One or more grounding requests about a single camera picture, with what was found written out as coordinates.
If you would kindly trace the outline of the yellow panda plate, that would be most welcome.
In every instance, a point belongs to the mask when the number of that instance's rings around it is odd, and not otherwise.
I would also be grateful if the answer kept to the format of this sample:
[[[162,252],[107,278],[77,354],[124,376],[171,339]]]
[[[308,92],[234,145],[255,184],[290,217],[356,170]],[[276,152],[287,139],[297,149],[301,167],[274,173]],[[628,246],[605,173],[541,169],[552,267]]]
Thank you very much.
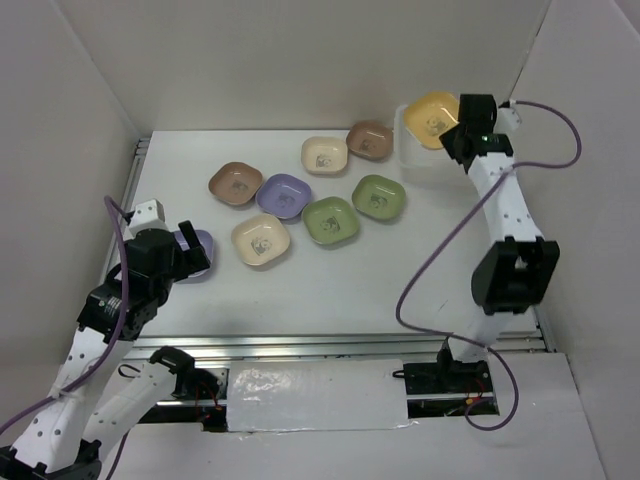
[[[458,124],[458,99],[449,92],[434,91],[408,105],[402,115],[407,131],[426,149],[440,150],[440,136]]]

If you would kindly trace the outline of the cream panda plate front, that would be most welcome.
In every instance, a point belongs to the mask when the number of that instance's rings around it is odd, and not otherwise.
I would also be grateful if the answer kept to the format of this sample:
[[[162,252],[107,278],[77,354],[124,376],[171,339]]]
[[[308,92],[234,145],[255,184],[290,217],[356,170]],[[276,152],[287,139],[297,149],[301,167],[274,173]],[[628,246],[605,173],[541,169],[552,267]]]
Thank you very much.
[[[263,213],[236,225],[231,241],[243,263],[261,267],[286,253],[291,237],[277,217]]]

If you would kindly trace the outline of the green panda plate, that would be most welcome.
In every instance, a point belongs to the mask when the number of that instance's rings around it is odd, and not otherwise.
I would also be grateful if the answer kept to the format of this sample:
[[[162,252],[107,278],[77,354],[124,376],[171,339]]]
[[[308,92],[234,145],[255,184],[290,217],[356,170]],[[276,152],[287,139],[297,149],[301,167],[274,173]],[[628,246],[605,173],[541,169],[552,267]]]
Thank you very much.
[[[301,218],[312,240],[323,246],[349,240],[360,231],[354,209],[346,200],[336,196],[309,203]]]
[[[378,221],[392,221],[404,210],[406,191],[394,180],[371,174],[361,178],[351,200],[356,210],[363,215]]]

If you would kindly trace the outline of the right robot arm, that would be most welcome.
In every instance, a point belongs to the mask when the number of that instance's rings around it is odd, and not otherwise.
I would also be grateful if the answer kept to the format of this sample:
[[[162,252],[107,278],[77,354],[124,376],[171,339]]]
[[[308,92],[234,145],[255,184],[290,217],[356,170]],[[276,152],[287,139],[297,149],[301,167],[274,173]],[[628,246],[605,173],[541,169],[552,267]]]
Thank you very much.
[[[483,316],[447,341],[450,358],[435,368],[450,392],[470,379],[467,363],[484,359],[506,325],[541,303],[559,260],[558,243],[546,240],[532,219],[516,176],[508,136],[494,131],[498,106],[490,94],[460,96],[458,124],[440,140],[478,196],[490,245],[471,275],[471,295]]]

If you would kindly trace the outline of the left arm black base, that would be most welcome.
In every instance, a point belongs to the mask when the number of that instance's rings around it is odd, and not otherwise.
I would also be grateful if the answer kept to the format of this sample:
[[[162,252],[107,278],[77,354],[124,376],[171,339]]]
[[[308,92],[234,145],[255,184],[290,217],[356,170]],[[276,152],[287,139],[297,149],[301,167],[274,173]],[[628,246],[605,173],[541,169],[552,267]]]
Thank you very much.
[[[149,363],[167,367],[177,377],[170,398],[157,401],[139,424],[199,424],[206,432],[228,430],[228,369],[198,368],[190,355],[169,346],[156,350]]]

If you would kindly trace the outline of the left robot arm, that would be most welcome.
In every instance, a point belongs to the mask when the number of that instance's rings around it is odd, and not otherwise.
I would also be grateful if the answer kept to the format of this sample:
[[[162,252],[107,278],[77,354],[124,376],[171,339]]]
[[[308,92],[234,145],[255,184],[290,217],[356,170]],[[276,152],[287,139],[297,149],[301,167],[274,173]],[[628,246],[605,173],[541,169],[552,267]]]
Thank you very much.
[[[96,479],[104,457],[157,401],[166,395],[184,399],[196,390],[194,359],[164,346],[125,389],[100,402],[112,373],[172,286],[211,266],[193,225],[184,221],[179,230],[185,247],[165,228],[142,229],[119,242],[124,258],[88,294],[50,393],[28,408],[31,423],[1,449],[2,478]]]

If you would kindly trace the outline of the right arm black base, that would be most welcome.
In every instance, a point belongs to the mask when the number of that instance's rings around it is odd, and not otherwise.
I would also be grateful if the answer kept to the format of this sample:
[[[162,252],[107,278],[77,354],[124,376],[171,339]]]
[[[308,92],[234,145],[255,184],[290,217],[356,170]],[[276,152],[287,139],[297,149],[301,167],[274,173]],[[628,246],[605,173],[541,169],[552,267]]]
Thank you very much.
[[[410,419],[499,413],[488,362],[454,360],[447,344],[434,361],[404,363],[392,377],[404,383]]]

